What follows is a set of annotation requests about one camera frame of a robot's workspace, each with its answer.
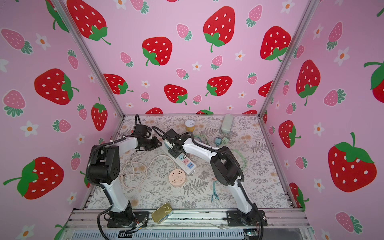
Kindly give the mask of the teal charger plug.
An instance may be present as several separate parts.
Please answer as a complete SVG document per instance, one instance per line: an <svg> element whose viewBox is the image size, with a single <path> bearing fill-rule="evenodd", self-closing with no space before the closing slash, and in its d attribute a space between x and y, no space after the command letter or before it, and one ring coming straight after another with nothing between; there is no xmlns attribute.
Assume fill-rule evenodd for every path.
<svg viewBox="0 0 384 240"><path fill-rule="evenodd" d="M219 146L219 145L221 144L221 142L222 142L222 139L221 139L221 138L219 138L219 137L216 137L216 138L215 138L214 143L215 143L216 146Z"/></svg>

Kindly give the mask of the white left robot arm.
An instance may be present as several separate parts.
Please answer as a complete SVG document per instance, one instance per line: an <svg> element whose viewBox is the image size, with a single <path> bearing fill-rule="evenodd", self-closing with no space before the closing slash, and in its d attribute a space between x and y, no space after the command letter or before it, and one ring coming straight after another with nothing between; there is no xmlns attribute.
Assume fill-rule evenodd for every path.
<svg viewBox="0 0 384 240"><path fill-rule="evenodd" d="M156 137L139 136L123 136L109 143L92 146L86 178L91 185L101 188L105 193L111 208L107 214L112 227L131 226L136 217L118 180L121 173L120 154L130 150L152 151L160 146L162 143Z"/></svg>

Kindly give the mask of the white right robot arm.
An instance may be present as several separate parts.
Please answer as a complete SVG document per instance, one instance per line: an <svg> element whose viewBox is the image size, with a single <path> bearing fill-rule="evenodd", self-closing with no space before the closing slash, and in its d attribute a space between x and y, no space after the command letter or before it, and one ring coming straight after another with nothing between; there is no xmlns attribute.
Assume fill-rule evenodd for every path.
<svg viewBox="0 0 384 240"><path fill-rule="evenodd" d="M193 133L186 132L177 137L163 136L164 143L169 144L172 154L197 156L209 162L215 178L231 192L240 212L244 225L252 226L263 219L257 205L249 199L244 187L244 173L240 164L227 147L214 148L195 141Z"/></svg>

